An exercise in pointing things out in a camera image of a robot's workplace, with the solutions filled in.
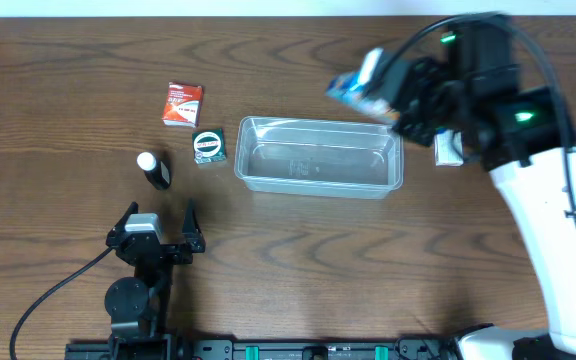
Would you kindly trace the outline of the green Zam-Buk box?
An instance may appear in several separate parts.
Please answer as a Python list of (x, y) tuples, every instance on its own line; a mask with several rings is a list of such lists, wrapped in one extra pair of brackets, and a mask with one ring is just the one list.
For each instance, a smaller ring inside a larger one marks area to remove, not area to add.
[(198, 165), (221, 162), (227, 159), (221, 128), (195, 132), (192, 136), (192, 145), (194, 160)]

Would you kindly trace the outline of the red white medicine box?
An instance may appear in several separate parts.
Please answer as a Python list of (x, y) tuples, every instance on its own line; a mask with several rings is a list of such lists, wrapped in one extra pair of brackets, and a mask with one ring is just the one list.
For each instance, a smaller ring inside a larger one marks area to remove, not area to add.
[(170, 82), (162, 121), (167, 126), (196, 128), (204, 94), (202, 86)]

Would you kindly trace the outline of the black bottle white cap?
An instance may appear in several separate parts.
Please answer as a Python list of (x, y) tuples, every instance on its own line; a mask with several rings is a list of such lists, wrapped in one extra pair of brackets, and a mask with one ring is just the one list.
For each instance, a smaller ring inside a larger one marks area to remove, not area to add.
[(147, 180), (157, 189), (166, 190), (171, 185), (171, 176), (165, 163), (152, 152), (142, 152), (137, 156), (137, 165)]

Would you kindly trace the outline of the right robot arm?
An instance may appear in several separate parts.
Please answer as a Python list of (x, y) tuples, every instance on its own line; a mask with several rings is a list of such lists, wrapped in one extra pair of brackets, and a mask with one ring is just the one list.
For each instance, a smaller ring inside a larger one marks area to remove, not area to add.
[(464, 160), (489, 174), (508, 206), (539, 281), (543, 332), (480, 327), (453, 339), (459, 359), (576, 359), (576, 130), (542, 47), (499, 13), (433, 24), (446, 57), (414, 61), (380, 48), (363, 62), (375, 116), (428, 145), (461, 136)]

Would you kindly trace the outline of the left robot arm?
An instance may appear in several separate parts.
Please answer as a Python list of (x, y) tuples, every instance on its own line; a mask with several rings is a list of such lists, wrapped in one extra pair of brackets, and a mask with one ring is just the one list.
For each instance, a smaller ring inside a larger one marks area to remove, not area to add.
[(195, 204), (187, 203), (180, 239), (163, 244), (157, 214), (141, 213), (133, 202), (108, 232), (106, 246), (134, 268), (134, 275), (115, 281), (104, 298), (111, 317), (110, 360), (182, 359), (191, 353), (183, 340), (166, 330), (173, 267), (189, 265), (206, 242)]

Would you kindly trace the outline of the blue fever patch box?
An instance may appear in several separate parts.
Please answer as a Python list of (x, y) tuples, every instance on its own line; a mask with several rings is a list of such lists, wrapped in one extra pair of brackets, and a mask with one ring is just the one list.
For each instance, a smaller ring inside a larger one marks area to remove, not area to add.
[(390, 126), (395, 125), (400, 113), (386, 100), (368, 97), (358, 78), (357, 72), (347, 72), (333, 78), (326, 89), (326, 95), (374, 120)]

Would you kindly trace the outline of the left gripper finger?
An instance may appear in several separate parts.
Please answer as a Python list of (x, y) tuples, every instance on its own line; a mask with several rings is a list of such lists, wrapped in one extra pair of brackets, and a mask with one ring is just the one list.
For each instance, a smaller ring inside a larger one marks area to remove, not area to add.
[(189, 199), (184, 213), (184, 222), (182, 225), (182, 235), (187, 243), (201, 243), (202, 231), (198, 224), (193, 199)]
[(138, 212), (139, 206), (136, 202), (132, 202), (119, 221), (113, 226), (112, 233), (114, 235), (121, 234), (125, 231), (125, 226), (130, 218), (131, 215), (136, 214)]

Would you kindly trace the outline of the white green medicine box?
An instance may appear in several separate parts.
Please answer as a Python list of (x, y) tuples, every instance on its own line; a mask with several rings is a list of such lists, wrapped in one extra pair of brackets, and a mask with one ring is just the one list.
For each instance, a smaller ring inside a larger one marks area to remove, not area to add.
[(441, 130), (434, 137), (434, 157), (436, 166), (459, 167), (464, 164), (461, 133)]

